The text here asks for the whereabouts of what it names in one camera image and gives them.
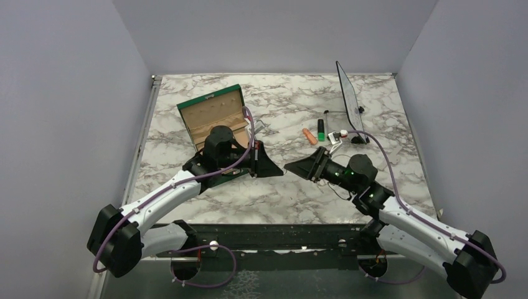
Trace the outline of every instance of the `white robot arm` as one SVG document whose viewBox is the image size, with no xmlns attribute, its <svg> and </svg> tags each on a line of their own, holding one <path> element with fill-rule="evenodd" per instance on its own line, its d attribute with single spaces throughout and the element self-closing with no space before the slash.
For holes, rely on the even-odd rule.
<svg viewBox="0 0 528 299">
<path fill-rule="evenodd" d="M 387 154 L 380 147 L 385 160 Z M 285 169 L 301 178 L 317 182 L 321 179 L 353 194 L 352 203 L 373 221 L 365 227 L 369 237 L 381 250 L 402 254 L 430 268 L 466 298 L 481 298 L 490 283 L 502 282 L 506 277 L 504 267 L 497 261 L 490 239 L 480 231 L 469 234 L 455 229 L 414 209 L 403 201 L 395 185 L 392 167 L 388 165 L 394 192 L 375 181 L 377 169 L 364 154 L 356 154 L 347 166 L 331 160 L 331 155 L 342 145 L 347 131 L 332 132 L 330 151 L 322 146 L 311 156 L 288 163 Z M 501 269 L 502 276 L 493 280 Z"/>
</svg>

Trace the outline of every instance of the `green box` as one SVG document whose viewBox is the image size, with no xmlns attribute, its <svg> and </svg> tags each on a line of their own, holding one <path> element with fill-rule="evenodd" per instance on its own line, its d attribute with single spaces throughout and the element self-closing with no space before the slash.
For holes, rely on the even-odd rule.
<svg viewBox="0 0 528 299">
<path fill-rule="evenodd" d="M 213 127 L 223 125 L 233 130 L 238 143 L 248 144 L 245 127 L 247 122 L 242 113 L 244 96 L 239 84 L 193 98 L 177 105 L 178 111 L 191 137 L 196 151 L 204 147 L 205 138 Z M 228 171 L 219 184 L 247 174 L 248 171 Z"/>
</svg>

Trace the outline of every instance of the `cardboard box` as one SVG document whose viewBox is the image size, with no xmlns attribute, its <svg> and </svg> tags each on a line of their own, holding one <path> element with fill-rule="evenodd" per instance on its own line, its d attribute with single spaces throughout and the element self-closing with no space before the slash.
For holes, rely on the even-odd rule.
<svg viewBox="0 0 528 299">
<path fill-rule="evenodd" d="M 180 103 L 178 111 L 183 119 L 187 132 L 191 137 L 196 151 L 204 147 L 205 138 L 215 126 L 228 126 L 233 130 L 235 139 L 246 147 L 249 135 L 245 127 L 248 125 L 242 113 L 244 98 L 242 88 L 236 84 L 217 92 Z M 220 183 L 237 178 L 248 171 L 231 171 L 224 174 Z"/>
</svg>

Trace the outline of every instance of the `marble surface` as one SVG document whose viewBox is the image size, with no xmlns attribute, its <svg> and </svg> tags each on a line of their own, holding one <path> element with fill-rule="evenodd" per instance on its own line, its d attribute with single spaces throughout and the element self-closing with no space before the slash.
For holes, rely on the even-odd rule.
<svg viewBox="0 0 528 299">
<path fill-rule="evenodd" d="M 435 210 L 423 175 L 405 112 L 391 75 L 349 75 L 357 93 L 366 131 L 376 136 L 390 153 L 398 146 L 393 167 L 402 197 L 419 210 Z M 253 116 L 268 126 L 257 134 L 270 158 L 281 168 L 315 151 L 301 130 L 317 132 L 323 111 L 344 112 L 337 75 L 212 74 L 167 75 L 159 92 L 154 117 L 144 147 L 141 167 L 131 200 L 139 199 L 170 179 L 194 154 L 176 104 L 240 84 Z M 329 115 L 331 130 L 349 129 L 343 113 Z M 345 144 L 334 160 L 345 164 L 350 155 L 365 153 L 380 169 L 377 181 L 392 189 L 383 157 L 374 143 Z M 347 193 L 335 188 L 343 197 Z M 177 207 L 160 222 L 184 219 L 190 223 L 366 223 L 350 202 L 338 198 L 323 182 L 314 184 L 294 174 L 253 179 L 243 176 L 209 189 Z"/>
</svg>

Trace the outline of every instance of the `gray wall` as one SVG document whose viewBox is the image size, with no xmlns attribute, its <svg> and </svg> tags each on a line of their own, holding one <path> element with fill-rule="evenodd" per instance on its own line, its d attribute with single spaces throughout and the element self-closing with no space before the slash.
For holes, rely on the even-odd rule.
<svg viewBox="0 0 528 299">
<path fill-rule="evenodd" d="M 508 279 L 528 287 L 528 2 L 439 0 L 397 75 L 443 220 L 493 241 Z"/>
<path fill-rule="evenodd" d="M 436 0 L 114 0 L 155 74 L 397 72 Z"/>
<path fill-rule="evenodd" d="M 0 4 L 0 298 L 83 298 L 149 72 L 109 0 Z"/>
</svg>

